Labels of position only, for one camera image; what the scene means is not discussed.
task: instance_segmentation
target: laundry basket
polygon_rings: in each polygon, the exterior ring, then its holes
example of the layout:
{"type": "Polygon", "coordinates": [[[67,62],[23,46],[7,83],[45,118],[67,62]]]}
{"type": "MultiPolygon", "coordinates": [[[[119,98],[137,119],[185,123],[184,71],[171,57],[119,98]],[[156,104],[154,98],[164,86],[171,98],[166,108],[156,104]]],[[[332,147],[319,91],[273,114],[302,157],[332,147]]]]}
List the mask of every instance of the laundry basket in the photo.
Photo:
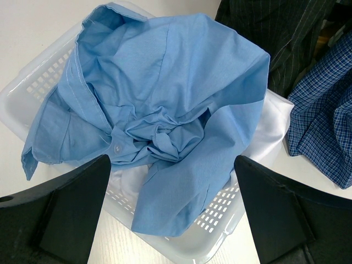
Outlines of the laundry basket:
{"type": "MultiPolygon", "coordinates": [[[[148,18],[151,14],[129,2],[118,2],[148,18]]],[[[0,120],[25,141],[29,127],[49,90],[59,81],[65,62],[75,45],[78,24],[24,67],[0,93],[0,120]]],[[[66,171],[67,165],[57,168],[66,171]]],[[[103,208],[130,229],[134,206],[112,185],[106,191],[103,208]]],[[[175,263],[205,263],[216,253],[244,214],[237,183],[220,191],[208,208],[178,238],[136,234],[175,263]]]]}

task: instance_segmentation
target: white table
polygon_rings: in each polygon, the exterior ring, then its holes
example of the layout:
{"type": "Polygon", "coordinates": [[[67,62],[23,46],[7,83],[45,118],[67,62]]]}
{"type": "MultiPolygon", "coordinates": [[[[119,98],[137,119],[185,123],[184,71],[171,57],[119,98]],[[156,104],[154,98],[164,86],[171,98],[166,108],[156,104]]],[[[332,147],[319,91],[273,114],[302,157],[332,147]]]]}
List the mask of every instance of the white table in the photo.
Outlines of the white table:
{"type": "MultiPolygon", "coordinates": [[[[0,90],[19,70],[79,20],[101,0],[1,0],[0,1],[0,90]]],[[[220,0],[131,0],[159,17],[206,13],[215,17],[220,0]]],[[[31,181],[21,168],[21,142],[0,123],[0,197],[17,193],[48,180],[56,173],[40,164],[31,181]]],[[[341,190],[303,157],[289,157],[284,148],[272,167],[290,178],[342,197],[352,199],[352,188],[341,190]]],[[[159,252],[102,211],[93,242],[90,264],[171,263],[159,252]]],[[[209,263],[259,263],[246,215],[227,237],[209,263]]]]}

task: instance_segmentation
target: shirt button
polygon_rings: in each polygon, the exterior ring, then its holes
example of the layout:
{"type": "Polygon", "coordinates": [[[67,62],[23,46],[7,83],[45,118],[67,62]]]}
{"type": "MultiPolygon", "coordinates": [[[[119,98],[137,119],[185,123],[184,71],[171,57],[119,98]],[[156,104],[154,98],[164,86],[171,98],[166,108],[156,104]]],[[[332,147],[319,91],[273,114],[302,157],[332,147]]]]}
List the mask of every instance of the shirt button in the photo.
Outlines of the shirt button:
{"type": "Polygon", "coordinates": [[[114,152],[116,154],[118,154],[118,153],[120,153],[120,151],[121,151],[121,147],[119,145],[116,145],[115,148],[114,148],[114,152]]]}

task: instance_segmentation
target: light blue shirt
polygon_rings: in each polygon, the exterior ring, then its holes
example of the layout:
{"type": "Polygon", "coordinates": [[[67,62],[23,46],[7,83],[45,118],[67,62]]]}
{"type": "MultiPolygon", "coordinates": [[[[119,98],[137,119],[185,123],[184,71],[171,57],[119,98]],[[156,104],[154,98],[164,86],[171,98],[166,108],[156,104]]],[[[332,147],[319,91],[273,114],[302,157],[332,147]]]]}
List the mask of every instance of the light blue shirt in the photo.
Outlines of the light blue shirt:
{"type": "Polygon", "coordinates": [[[204,14],[146,19],[110,3],[83,22],[58,85],[29,132],[22,163],[113,170],[153,163],[132,230],[181,235],[251,141],[269,55],[204,14]]]}

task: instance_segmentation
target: blue plaid shirt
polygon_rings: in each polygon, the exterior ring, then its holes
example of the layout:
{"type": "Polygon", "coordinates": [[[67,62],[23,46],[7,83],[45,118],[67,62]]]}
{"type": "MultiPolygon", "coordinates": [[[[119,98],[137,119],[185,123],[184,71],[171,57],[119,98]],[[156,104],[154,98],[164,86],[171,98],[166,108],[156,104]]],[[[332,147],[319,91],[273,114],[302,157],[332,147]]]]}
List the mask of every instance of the blue plaid shirt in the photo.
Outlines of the blue plaid shirt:
{"type": "Polygon", "coordinates": [[[297,84],[288,130],[291,156],[306,156],[342,189],[352,185],[352,32],[297,84]]]}

